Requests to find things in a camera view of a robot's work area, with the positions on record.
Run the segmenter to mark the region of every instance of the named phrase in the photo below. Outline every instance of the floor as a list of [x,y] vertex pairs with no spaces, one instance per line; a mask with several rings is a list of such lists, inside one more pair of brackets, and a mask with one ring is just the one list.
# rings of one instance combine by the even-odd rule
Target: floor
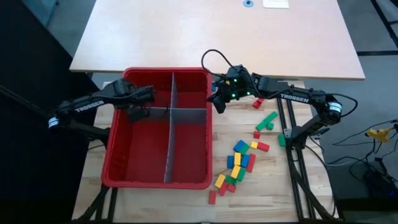
[[[48,24],[49,31],[59,40],[66,50],[74,55],[86,23],[89,19],[95,0],[58,0],[53,16]],[[390,7],[388,0],[378,0],[387,18],[398,20],[398,9]],[[379,16],[368,0],[338,0],[347,28],[356,50],[395,50],[395,45],[389,38]],[[396,103],[396,87],[398,83],[398,56],[361,57],[360,62],[365,72],[366,80],[349,82],[337,80],[305,80],[307,88],[324,90],[329,93],[342,93],[359,101],[358,109],[341,123],[333,126],[321,139],[325,148],[325,160],[331,162],[342,156],[363,157],[371,150],[372,144],[359,146],[332,146],[345,137],[368,126],[390,119],[396,119],[398,104]],[[121,74],[95,73],[93,81],[101,86],[105,81],[119,78]],[[342,99],[345,111],[353,104]],[[365,135],[356,136],[347,143],[369,141]],[[377,156],[382,156],[393,150],[395,141],[383,144]],[[398,179],[398,154],[385,157],[384,162],[390,174]],[[362,165],[356,166],[355,173],[360,176]],[[363,197],[367,195],[362,183],[348,174],[348,166],[330,167],[331,183],[338,198]],[[347,213],[350,220],[374,223],[397,222],[397,217],[386,213]]]

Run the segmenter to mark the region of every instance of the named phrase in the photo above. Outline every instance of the wooden tabletop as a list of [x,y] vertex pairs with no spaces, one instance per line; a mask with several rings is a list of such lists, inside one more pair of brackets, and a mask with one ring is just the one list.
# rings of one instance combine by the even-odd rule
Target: wooden tabletop
[[[200,67],[208,49],[234,65],[273,77],[365,79],[336,0],[97,0],[70,69],[122,72],[129,67]],[[228,65],[209,54],[205,65]]]
[[[303,87],[303,82],[289,82]],[[270,145],[269,152],[250,149],[257,156],[252,173],[247,173],[236,192],[217,196],[216,205],[208,205],[209,190],[216,190],[214,183],[219,174],[230,174],[226,158],[233,155],[233,146],[238,140],[253,140],[253,131],[269,113],[277,111],[276,100],[264,100],[257,110],[251,105],[254,97],[242,98],[227,104],[223,114],[213,108],[213,181],[205,190],[175,189],[119,189],[114,213],[114,222],[294,222],[295,212],[292,184],[287,166],[286,151],[279,146],[277,135],[282,132],[279,117],[273,120],[272,131],[262,131],[261,140]],[[293,102],[297,125],[312,118],[308,105]],[[113,107],[99,108],[96,126],[111,125]],[[310,140],[307,144],[319,155],[321,150]],[[309,150],[304,150],[310,188],[321,204],[331,213],[333,199],[328,176],[321,162]],[[79,217],[92,203],[101,186],[101,171],[104,162],[104,147],[89,151],[80,189],[76,200],[74,218]],[[302,204],[306,204],[302,195]],[[103,216],[107,216],[110,191],[107,194]]]

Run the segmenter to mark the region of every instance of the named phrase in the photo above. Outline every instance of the red bin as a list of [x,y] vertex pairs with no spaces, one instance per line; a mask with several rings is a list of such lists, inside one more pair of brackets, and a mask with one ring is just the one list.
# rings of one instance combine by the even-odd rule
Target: red bin
[[124,78],[153,85],[148,118],[115,110],[102,181],[109,187],[205,189],[212,180],[211,77],[202,68],[129,68]]

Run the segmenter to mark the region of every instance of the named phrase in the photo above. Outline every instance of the green block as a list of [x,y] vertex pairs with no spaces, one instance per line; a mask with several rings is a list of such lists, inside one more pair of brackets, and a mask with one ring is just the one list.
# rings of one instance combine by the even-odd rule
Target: green block
[[278,116],[278,113],[273,111],[270,115],[268,115],[268,117],[266,117],[264,120],[261,121],[260,124],[257,125],[256,129],[258,131],[263,130],[267,126],[267,124],[270,123],[277,116]]
[[238,174],[238,177],[236,178],[236,180],[242,182],[245,173],[246,173],[246,169],[241,167],[241,170],[239,171],[239,174]]
[[281,147],[286,147],[285,136],[283,134],[280,134],[280,135],[278,135],[278,139],[279,139],[279,145]]
[[245,153],[250,149],[250,146],[248,144],[245,144],[242,146],[241,150],[239,151],[242,155],[245,155]]
[[267,124],[267,129],[268,129],[268,130],[274,129],[274,123],[271,123],[271,122],[268,123],[268,124]]
[[232,184],[232,185],[236,185],[236,179],[231,177],[230,175],[225,175],[225,182]]

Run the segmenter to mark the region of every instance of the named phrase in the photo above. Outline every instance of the blue block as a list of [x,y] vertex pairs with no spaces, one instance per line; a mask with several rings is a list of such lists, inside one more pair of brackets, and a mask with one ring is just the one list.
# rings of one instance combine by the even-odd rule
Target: blue block
[[234,156],[227,157],[226,167],[232,169],[234,167]]
[[242,162],[241,162],[241,167],[247,167],[248,166],[248,163],[249,163],[249,159],[250,159],[250,156],[249,155],[243,155],[243,159],[242,159]]
[[241,150],[241,148],[245,145],[246,143],[244,143],[244,141],[239,140],[238,143],[235,145],[234,150],[236,152],[239,152]]

